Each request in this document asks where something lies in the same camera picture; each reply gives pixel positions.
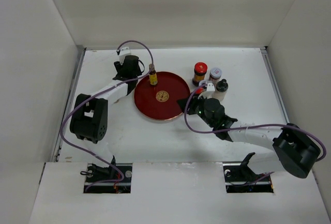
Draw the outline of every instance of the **red tray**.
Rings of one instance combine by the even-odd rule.
[[[145,116],[159,121],[171,120],[182,111],[177,100],[187,98],[190,89],[187,83],[174,73],[157,72],[158,83],[152,86],[149,78],[143,78],[134,91],[134,103]]]

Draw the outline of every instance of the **yellow bottle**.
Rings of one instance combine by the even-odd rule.
[[[156,76],[156,71],[154,68],[154,65],[150,64],[149,65],[149,69],[151,70],[149,73],[149,83],[153,86],[155,86],[157,84],[157,76]]]

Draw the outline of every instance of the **jar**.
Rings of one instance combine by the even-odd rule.
[[[210,70],[209,81],[213,82],[213,85],[216,87],[217,82],[222,76],[222,70],[220,68],[214,67]]]
[[[218,99],[219,101],[223,101],[225,94],[227,93],[229,85],[226,79],[222,79],[216,84],[216,90],[213,93],[213,98]]]
[[[207,73],[207,65],[203,62],[198,62],[194,66],[194,77],[192,79],[192,83],[195,86],[198,86],[201,80],[205,79],[205,75]]]

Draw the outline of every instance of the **small bottle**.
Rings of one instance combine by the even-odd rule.
[[[154,68],[154,65],[153,64],[149,64],[149,70],[150,70],[150,73],[149,73],[149,83],[153,86],[155,86],[157,84],[157,76],[156,76],[156,71],[155,71],[155,68]]]
[[[192,82],[195,86],[198,86],[201,80],[205,79],[205,75],[207,73],[207,65],[203,62],[198,62],[194,66],[194,77]]]
[[[210,70],[209,81],[212,81],[216,87],[217,82],[222,76],[222,70],[220,68],[214,67]]]
[[[216,90],[213,93],[213,98],[218,99],[219,101],[223,101],[225,94],[227,93],[229,85],[226,79],[222,79],[216,84]]]

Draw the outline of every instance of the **white wall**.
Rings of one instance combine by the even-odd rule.
[[[268,48],[290,121],[329,150],[314,166],[331,214],[331,0],[296,0]]]
[[[294,0],[54,0],[76,44],[266,46]]]
[[[0,223],[28,223],[76,57],[52,0],[0,0]]]

